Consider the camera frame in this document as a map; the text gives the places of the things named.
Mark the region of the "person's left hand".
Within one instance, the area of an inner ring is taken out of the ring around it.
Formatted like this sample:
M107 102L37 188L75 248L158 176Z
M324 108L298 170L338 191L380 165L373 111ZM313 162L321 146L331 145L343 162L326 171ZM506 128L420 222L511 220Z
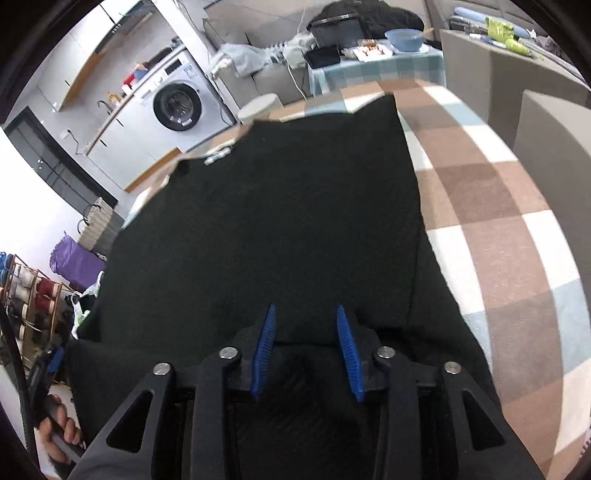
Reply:
M38 427L39 438L49 458L57 463L70 465L71 458L54 441L54 430L58 428L62 432L63 443L69 446L82 445L82 433L75 420L68 416L67 409L61 398L54 394L47 396L47 402L52 405L53 413L40 422Z

